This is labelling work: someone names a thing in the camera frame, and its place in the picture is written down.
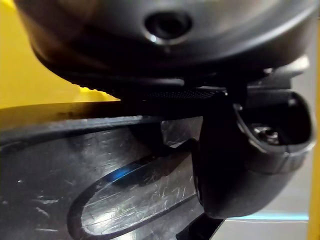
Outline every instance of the yellow background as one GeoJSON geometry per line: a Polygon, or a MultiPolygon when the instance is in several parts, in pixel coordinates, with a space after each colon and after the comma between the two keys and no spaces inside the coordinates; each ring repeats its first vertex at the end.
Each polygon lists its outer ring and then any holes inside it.
{"type": "MultiPolygon", "coordinates": [[[[316,109],[318,123],[320,123],[319,93],[318,86],[316,109]]],[[[11,0],[1,1],[0,108],[33,104],[114,100],[116,98],[104,92],[92,91],[73,85],[42,66],[31,51],[27,36],[11,0]]],[[[320,140],[320,131],[318,131],[318,140],[320,140]]],[[[314,155],[308,239],[320,240],[320,144],[316,146],[314,155]]]]}

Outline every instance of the yellow surface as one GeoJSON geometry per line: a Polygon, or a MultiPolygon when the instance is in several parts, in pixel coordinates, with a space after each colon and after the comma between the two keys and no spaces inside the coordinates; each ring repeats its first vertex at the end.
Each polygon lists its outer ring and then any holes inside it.
{"type": "Polygon", "coordinates": [[[22,105],[114,101],[47,70],[36,59],[11,0],[0,0],[0,108],[22,105]]]}
{"type": "Polygon", "coordinates": [[[308,240],[320,240],[320,21],[318,21],[317,38],[317,87],[316,87],[316,118],[317,145],[314,150],[312,192],[309,211],[308,240]]]}

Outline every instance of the curved black plastic piece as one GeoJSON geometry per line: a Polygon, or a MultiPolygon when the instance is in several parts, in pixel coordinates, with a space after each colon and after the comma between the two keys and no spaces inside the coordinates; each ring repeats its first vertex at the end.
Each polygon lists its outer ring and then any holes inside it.
{"type": "Polygon", "coordinates": [[[248,96],[243,108],[222,101],[203,117],[192,162],[198,198],[211,218],[246,216],[265,207],[315,143],[313,120],[297,93],[257,91],[248,96]],[[262,139],[256,126],[272,127],[279,143],[262,139]]]}

